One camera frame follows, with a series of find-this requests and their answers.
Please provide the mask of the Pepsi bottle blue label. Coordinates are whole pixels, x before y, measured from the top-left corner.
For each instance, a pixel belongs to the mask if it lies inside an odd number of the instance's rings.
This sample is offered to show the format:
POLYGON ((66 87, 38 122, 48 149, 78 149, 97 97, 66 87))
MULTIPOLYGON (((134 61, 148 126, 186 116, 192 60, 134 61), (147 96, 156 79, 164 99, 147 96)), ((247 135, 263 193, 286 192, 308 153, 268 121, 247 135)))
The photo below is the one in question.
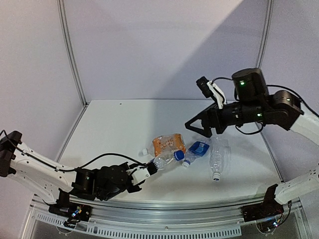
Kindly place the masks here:
POLYGON ((178 162, 174 159, 174 152, 175 151, 163 152, 153 158, 150 163, 152 163, 157 170, 165 170, 171 163, 178 162))

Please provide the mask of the blue Pepsi bottle cap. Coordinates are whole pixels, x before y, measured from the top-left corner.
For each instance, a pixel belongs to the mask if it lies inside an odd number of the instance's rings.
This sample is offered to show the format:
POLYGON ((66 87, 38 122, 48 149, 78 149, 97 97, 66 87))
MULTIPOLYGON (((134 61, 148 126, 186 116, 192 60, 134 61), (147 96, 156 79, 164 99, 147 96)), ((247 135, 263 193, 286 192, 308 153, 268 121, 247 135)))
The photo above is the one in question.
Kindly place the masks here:
POLYGON ((182 150, 175 151, 173 156, 176 161, 181 161, 184 159, 184 152, 182 150))

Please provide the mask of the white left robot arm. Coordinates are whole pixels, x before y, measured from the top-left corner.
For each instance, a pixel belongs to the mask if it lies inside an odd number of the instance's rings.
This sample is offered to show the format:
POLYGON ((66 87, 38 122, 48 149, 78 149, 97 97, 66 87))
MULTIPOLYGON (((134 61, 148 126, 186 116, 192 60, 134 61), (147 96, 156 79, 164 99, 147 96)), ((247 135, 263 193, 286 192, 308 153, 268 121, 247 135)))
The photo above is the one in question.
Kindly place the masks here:
POLYGON ((157 173, 153 162, 130 159, 120 165, 88 169, 88 164, 70 167, 44 157, 21 141, 18 131, 2 130, 0 140, 0 175, 12 179, 45 203, 55 206, 63 216, 74 212, 74 205, 62 194, 94 201, 107 201, 125 191, 141 190, 140 185, 157 173))

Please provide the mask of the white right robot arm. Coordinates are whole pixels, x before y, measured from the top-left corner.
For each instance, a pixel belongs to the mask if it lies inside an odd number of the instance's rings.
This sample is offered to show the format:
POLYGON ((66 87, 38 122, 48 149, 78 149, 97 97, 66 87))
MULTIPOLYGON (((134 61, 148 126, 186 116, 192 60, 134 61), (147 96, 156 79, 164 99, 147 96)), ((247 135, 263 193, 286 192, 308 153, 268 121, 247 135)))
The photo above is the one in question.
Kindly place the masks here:
POLYGON ((269 94, 269 85, 259 68, 240 70, 230 80, 236 100, 230 104, 215 80, 201 77, 196 81, 203 95, 214 103, 187 121, 186 129, 210 138, 212 129, 222 134, 228 126, 239 129, 246 123, 273 124, 318 144, 319 116, 295 91, 280 86, 279 91, 269 94))

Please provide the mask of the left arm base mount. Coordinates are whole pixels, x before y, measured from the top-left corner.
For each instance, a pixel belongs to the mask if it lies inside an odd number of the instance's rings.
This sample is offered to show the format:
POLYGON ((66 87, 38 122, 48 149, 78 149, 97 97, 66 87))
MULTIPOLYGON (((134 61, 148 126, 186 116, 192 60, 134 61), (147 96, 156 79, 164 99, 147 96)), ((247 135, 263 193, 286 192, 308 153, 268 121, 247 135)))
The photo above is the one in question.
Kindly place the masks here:
POLYGON ((88 222, 92 207, 89 205, 70 202, 70 194, 59 189, 58 199, 55 204, 50 204, 48 211, 52 214, 65 217, 63 225, 74 229, 81 221, 88 222))

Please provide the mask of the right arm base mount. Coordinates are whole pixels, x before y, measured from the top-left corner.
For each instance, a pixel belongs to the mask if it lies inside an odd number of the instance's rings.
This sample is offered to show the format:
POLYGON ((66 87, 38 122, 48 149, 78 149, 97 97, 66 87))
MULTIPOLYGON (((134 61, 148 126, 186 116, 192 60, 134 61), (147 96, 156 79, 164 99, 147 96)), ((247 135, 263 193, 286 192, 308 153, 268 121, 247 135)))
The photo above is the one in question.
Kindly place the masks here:
POLYGON ((288 214, 284 216, 284 206, 275 198, 275 190, 278 184, 270 186, 260 203, 242 206, 240 211, 244 222, 255 221, 257 230, 264 235, 269 235, 281 226, 291 213, 292 201, 288 201, 288 214))

